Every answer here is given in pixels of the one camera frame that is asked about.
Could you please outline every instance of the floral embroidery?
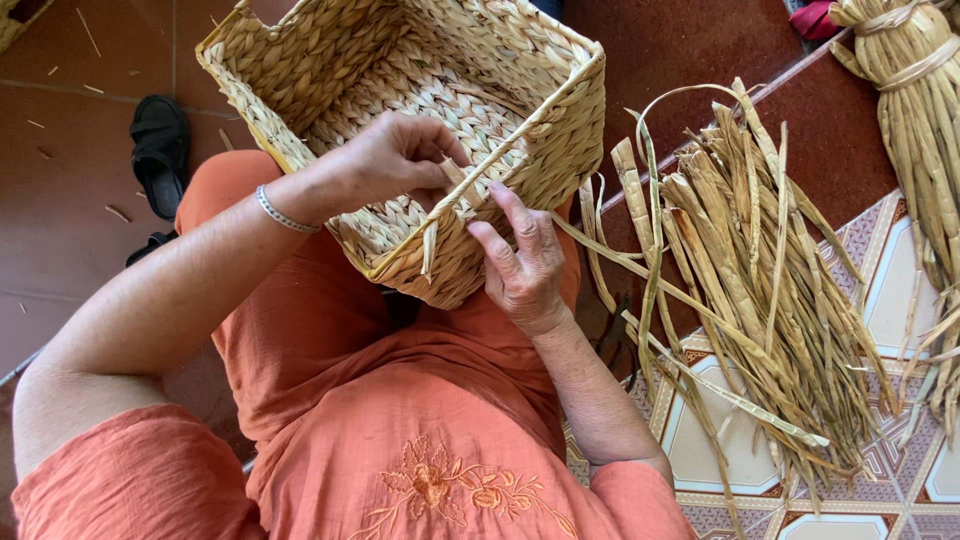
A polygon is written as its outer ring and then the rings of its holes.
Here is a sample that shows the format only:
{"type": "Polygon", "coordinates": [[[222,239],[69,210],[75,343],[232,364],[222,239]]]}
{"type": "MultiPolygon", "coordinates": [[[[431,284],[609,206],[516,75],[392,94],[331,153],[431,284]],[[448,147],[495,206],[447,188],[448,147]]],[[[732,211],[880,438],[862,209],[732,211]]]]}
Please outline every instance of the floral embroidery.
{"type": "Polygon", "coordinates": [[[460,457],[447,471],[446,447],[440,444],[427,459],[429,451],[430,443],[426,435],[403,445],[400,470],[380,473],[380,479],[387,489],[399,495],[399,499],[393,506],[377,508],[364,516],[365,520],[374,518],[372,523],[354,532],[348,540],[379,538],[385,524],[388,533],[393,531],[396,516],[404,502],[407,502],[407,511],[414,520],[429,508],[460,527],[466,527],[463,510],[449,497],[450,486],[455,485],[454,482],[470,490],[468,499],[477,509],[498,510],[500,516],[506,514],[513,520],[520,515],[520,511],[535,507],[540,515],[548,512],[564,534],[577,538],[577,529],[573,524],[563,514],[551,509],[538,495],[538,490],[543,489],[543,484],[537,482],[538,475],[523,480],[523,475],[516,477],[512,471],[503,469],[481,476],[483,469],[496,469],[496,466],[477,464],[462,468],[463,459],[460,457]]]}

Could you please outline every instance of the pile of dried strips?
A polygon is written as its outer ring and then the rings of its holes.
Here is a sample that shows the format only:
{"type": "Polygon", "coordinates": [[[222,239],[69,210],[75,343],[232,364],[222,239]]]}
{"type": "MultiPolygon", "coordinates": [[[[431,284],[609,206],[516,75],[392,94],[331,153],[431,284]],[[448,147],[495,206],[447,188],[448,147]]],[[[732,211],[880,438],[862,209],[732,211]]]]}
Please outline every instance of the pile of dried strips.
{"type": "Polygon", "coordinates": [[[856,35],[856,56],[836,42],[831,52],[880,91],[880,131],[910,214],[917,276],[901,360],[913,334],[922,269],[942,293],[937,310],[945,316],[903,376],[929,348],[925,362],[931,365],[918,400],[929,392],[930,412],[952,441],[960,396],[960,362],[954,361],[960,355],[960,37],[934,5],[919,0],[841,0],[830,5],[830,20],[852,26],[856,35]]]}
{"type": "MultiPolygon", "coordinates": [[[[649,210],[630,140],[624,139],[612,151],[647,267],[634,262],[636,257],[630,254],[606,247],[589,183],[581,190],[585,234],[561,225],[589,248],[597,288],[611,312],[615,302],[599,272],[598,253],[647,279],[639,318],[624,314],[629,330],[636,332],[646,387],[655,387],[654,371],[659,372],[704,427],[742,537],[727,482],[727,460],[717,441],[730,416],[720,427],[712,425],[701,391],[717,392],[757,418],[774,459],[785,465],[785,474],[796,471],[811,487],[815,508],[819,503],[816,478],[826,485],[837,477],[851,480],[863,465],[861,443],[876,434],[866,401],[868,369],[879,379],[881,402],[891,408],[897,403],[860,315],[833,280],[806,230],[803,216],[823,232],[851,275],[863,281],[823,216],[785,174],[785,123],[778,152],[739,79],[732,90],[696,87],[733,95],[743,121],[738,123],[729,108],[713,104],[716,127],[699,135],[687,131],[692,144],[677,152],[679,172],[661,182],[643,115],[638,114],[637,147],[645,148],[641,157],[650,165],[649,210]],[[689,294],[659,279],[663,233],[689,294]],[[698,311],[732,391],[701,379],[677,361],[683,349],[670,323],[664,294],[698,311]],[[655,308],[670,350],[649,333],[655,308]],[[746,391],[737,394],[744,383],[746,391]]],[[[648,393],[648,399],[653,402],[656,396],[648,393]]]]}

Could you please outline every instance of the red tile floor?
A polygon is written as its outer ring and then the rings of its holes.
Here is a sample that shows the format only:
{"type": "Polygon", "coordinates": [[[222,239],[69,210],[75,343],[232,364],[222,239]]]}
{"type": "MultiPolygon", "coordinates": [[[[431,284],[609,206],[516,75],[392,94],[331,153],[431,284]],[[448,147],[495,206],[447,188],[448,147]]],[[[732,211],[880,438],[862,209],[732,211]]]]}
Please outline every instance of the red tile floor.
{"type": "MultiPolygon", "coordinates": [[[[48,340],[150,233],[170,225],[155,218],[128,165],[127,135],[135,104],[151,93],[172,94],[192,126],[191,169],[234,147],[253,148],[242,121],[194,57],[194,47],[222,20],[234,0],[56,0],[0,55],[0,375],[11,372],[48,340]],[[86,35],[79,8],[96,40],[86,35]],[[57,71],[48,74],[54,67],[57,71]],[[86,89],[100,88],[104,93],[86,89]],[[40,128],[30,123],[44,126],[40,128]],[[113,205],[124,223],[104,209],[113,205]],[[26,313],[20,307],[23,304],[26,313]]],[[[276,23],[295,0],[251,0],[264,22],[276,23]]],[[[565,22],[599,40],[608,54],[605,148],[632,136],[623,108],[642,110],[676,86],[772,83],[759,110],[790,125],[790,175],[831,224],[846,223],[896,184],[876,131],[876,95],[818,51],[803,61],[801,40],[781,0],[682,3],[567,0],[565,22]]],[[[709,99],[696,92],[665,101],[651,116],[651,133],[665,157],[682,142],[684,127],[710,118],[709,99]]],[[[601,172],[611,186],[604,224],[614,248],[636,251],[629,214],[609,160],[601,172]]],[[[604,266],[614,293],[642,290],[633,275],[604,266]]],[[[676,275],[665,277],[678,282],[676,275]]],[[[673,307],[680,313],[680,307],[673,307]]],[[[590,337],[608,323],[589,279],[578,319],[590,337]]],[[[678,331],[692,331],[692,316],[678,331]]],[[[0,387],[9,426],[16,379],[0,387]]],[[[236,426],[235,405],[211,344],[167,381],[168,391],[224,436],[241,459],[252,444],[236,426]]],[[[15,485],[9,428],[0,441],[0,493],[15,485]]],[[[0,505],[0,538],[12,537],[9,505],[0,505]]]]}

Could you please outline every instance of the knee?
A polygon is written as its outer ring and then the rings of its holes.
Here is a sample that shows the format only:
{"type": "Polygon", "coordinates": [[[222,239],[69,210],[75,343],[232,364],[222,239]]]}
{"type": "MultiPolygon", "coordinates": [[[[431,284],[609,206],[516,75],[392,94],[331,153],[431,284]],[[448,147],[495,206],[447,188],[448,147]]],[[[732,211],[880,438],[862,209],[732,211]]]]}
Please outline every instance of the knee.
{"type": "Polygon", "coordinates": [[[177,230],[189,231],[250,195],[261,184],[283,176],[270,154],[234,150],[204,161],[190,180],[177,209],[177,230]]]}
{"type": "Polygon", "coordinates": [[[270,154],[262,150],[233,150],[204,161],[190,180],[190,186],[215,184],[221,191],[232,185],[259,181],[265,184],[283,176],[270,154]]]}

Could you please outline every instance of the hand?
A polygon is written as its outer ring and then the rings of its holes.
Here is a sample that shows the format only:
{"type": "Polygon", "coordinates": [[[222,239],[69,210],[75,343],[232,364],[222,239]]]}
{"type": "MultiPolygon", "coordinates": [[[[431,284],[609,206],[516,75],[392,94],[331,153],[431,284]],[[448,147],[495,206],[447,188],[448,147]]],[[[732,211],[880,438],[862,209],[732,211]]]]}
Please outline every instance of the hand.
{"type": "Polygon", "coordinates": [[[429,211],[453,188],[439,166],[444,156],[461,167],[469,165],[467,153],[444,122],[384,112],[360,135],[304,172],[323,171],[328,183],[321,196],[338,198],[340,212],[404,193],[429,211]]]}
{"type": "Polygon", "coordinates": [[[514,228],[517,251],[484,221],[467,224],[486,256],[487,294],[523,333],[534,339],[570,318],[560,296],[564,250],[557,240],[550,212],[527,209],[500,182],[490,194],[514,228]]]}

